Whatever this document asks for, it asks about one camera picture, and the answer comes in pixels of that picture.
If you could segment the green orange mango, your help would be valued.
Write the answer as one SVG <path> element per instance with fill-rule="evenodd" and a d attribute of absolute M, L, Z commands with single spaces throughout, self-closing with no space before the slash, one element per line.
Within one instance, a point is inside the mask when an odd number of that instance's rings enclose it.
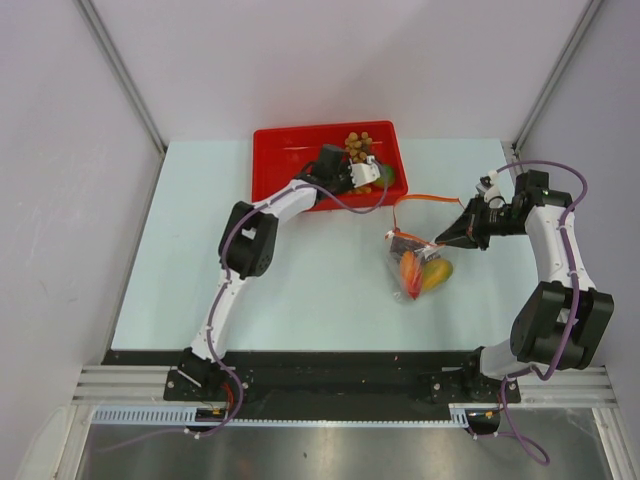
<path fill-rule="evenodd" d="M 446 283 L 453 273 L 453 264 L 444 258 L 426 263 L 422 273 L 422 291 L 429 292 Z"/>

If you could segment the green round orange fruit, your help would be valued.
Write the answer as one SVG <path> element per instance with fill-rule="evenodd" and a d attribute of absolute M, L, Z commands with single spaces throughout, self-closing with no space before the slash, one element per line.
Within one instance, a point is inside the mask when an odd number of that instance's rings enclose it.
<path fill-rule="evenodd" d="M 389 189 L 396 181 L 395 170 L 391 165 L 383 164 L 380 167 L 380 177 L 373 183 L 376 188 Z"/>

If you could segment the orange red mango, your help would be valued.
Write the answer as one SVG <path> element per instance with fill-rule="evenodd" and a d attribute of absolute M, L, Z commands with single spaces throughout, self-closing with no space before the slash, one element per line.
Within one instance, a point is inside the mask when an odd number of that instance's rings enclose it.
<path fill-rule="evenodd" d="M 405 251 L 399 263 L 401 283 L 411 299 L 417 299 L 422 291 L 421 261 L 412 251 Z"/>

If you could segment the clear zip top bag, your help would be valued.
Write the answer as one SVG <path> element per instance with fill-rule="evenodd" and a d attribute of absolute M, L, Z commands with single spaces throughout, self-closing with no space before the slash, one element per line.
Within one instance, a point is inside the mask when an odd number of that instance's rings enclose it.
<path fill-rule="evenodd" d="M 454 271 L 452 250 L 436 238 L 462 213 L 457 197 L 408 194 L 396 200 L 385 244 L 399 297 L 416 300 L 450 279 Z"/>

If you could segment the dark purple grape bunch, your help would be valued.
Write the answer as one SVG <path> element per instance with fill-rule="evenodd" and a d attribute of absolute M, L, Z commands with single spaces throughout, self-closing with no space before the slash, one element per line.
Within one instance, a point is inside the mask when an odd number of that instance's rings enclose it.
<path fill-rule="evenodd" d="M 390 258 L 399 263 L 405 253 L 412 254 L 421 264 L 440 257 L 439 249 L 432 245 L 405 237 L 392 237 L 389 246 Z"/>

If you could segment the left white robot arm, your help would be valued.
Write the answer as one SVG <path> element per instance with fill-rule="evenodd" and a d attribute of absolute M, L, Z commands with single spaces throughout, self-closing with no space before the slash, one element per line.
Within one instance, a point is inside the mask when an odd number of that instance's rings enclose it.
<path fill-rule="evenodd" d="M 177 371 L 197 398 L 214 397 L 223 375 L 219 361 L 226 354 L 228 317 L 242 287 L 263 275 L 270 266 L 278 227 L 308 211 L 321 200 L 354 187 L 354 174 L 346 151 L 324 145 L 289 183 L 271 196 L 255 202 L 237 202 L 220 240 L 220 278 L 212 305 L 191 345 L 184 350 Z"/>

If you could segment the tan longan bunch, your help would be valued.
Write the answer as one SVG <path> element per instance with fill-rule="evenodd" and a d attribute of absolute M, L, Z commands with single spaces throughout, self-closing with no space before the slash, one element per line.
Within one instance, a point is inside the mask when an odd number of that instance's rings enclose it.
<path fill-rule="evenodd" d="M 344 140 L 344 149 L 350 158 L 366 158 L 380 149 L 377 141 L 368 131 L 350 132 Z"/>

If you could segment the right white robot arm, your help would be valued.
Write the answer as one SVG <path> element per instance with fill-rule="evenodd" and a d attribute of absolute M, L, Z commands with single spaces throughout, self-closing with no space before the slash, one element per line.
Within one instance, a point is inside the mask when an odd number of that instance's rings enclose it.
<path fill-rule="evenodd" d="M 437 243 L 486 250 L 497 236 L 525 235 L 530 241 L 538 284 L 516 316 L 509 338 L 480 352 L 479 366 L 463 373 L 461 388 L 484 401 L 497 379 L 534 373 L 547 380 L 559 370 L 588 367 L 614 311 L 611 295 L 597 290 L 581 258 L 574 231 L 582 195 L 551 189 L 545 171 L 516 178 L 506 201 L 497 171 L 482 177 L 476 195 Z"/>

